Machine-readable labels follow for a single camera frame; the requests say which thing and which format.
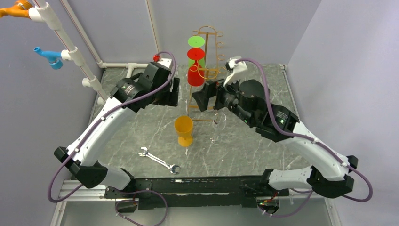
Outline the clear wine glass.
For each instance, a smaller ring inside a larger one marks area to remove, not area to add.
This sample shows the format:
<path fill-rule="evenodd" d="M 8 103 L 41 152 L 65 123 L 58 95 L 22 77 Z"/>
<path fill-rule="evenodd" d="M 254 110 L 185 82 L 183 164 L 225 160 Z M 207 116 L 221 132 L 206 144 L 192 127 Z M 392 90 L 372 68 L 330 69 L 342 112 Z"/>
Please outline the clear wine glass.
<path fill-rule="evenodd" d="M 221 142 L 222 139 L 222 131 L 226 126 L 227 117 L 224 113 L 217 113 L 212 121 L 212 126 L 214 129 L 214 133 L 211 138 L 211 143 L 217 145 Z"/>

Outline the red plastic wine glass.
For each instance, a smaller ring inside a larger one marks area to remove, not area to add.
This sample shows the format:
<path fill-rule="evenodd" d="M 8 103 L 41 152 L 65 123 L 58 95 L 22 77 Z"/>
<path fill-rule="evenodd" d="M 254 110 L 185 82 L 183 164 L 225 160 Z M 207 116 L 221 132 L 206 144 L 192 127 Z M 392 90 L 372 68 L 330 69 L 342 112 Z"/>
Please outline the red plastic wine glass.
<path fill-rule="evenodd" d="M 205 52 L 201 48 L 191 48 L 187 52 L 188 58 L 192 61 L 189 63 L 190 67 L 187 72 L 187 81 L 191 86 L 201 86 L 205 79 L 201 74 L 200 68 L 202 68 L 200 61 L 204 58 Z"/>

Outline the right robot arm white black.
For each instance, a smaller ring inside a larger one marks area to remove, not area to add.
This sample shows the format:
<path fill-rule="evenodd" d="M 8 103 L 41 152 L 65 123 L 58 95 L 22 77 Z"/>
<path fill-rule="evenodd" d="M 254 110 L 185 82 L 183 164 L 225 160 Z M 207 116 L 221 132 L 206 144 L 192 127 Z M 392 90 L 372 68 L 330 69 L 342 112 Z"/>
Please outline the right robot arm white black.
<path fill-rule="evenodd" d="M 259 182 L 261 193 L 271 195 L 275 191 L 299 188 L 311 189 L 327 198 L 337 198 L 352 192 L 354 179 L 349 176 L 351 170 L 342 163 L 356 168 L 357 157 L 338 154 L 336 159 L 315 141 L 278 132 L 271 121 L 264 87 L 259 81 L 236 81 L 226 86 L 223 82 L 224 79 L 207 81 L 200 91 L 192 93 L 200 111 L 207 110 L 210 98 L 216 97 L 214 110 L 227 108 L 250 128 L 255 128 L 256 133 L 295 151 L 310 164 L 297 170 L 266 169 Z"/>

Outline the orange plastic wine glass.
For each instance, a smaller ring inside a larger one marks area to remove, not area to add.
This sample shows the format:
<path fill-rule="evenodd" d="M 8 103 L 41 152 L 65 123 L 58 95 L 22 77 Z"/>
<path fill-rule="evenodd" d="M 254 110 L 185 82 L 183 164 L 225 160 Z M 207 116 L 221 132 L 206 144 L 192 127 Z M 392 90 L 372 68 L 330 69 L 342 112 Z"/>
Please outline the orange plastic wine glass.
<path fill-rule="evenodd" d="M 192 142 L 192 119 L 187 115 L 179 116 L 174 123 L 174 127 L 177 133 L 177 142 L 180 146 L 189 147 Z"/>

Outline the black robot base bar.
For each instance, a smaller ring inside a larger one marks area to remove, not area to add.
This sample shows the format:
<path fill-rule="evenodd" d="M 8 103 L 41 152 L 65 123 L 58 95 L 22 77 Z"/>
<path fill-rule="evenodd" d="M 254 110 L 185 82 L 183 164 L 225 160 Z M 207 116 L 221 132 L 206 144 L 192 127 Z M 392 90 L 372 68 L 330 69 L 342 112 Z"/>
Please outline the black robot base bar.
<path fill-rule="evenodd" d="M 122 192 L 107 187 L 106 199 L 135 198 L 139 210 L 168 207 L 241 206 L 254 208 L 255 200 L 289 196 L 289 190 L 268 187 L 257 176 L 136 178 Z"/>

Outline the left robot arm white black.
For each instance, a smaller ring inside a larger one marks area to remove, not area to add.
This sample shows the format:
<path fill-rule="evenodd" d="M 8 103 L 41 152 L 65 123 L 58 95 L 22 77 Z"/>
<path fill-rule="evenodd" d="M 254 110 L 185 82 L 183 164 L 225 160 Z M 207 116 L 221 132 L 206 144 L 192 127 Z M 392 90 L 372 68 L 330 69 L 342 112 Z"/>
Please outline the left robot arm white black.
<path fill-rule="evenodd" d="M 115 132 L 141 109 L 150 104 L 177 105 L 179 78 L 170 78 L 172 59 L 150 62 L 144 72 L 116 83 L 102 110 L 85 131 L 67 148 L 58 147 L 54 155 L 66 161 L 65 167 L 86 188 L 105 185 L 116 188 L 124 198 L 134 194 L 136 180 L 125 169 L 98 161 Z"/>

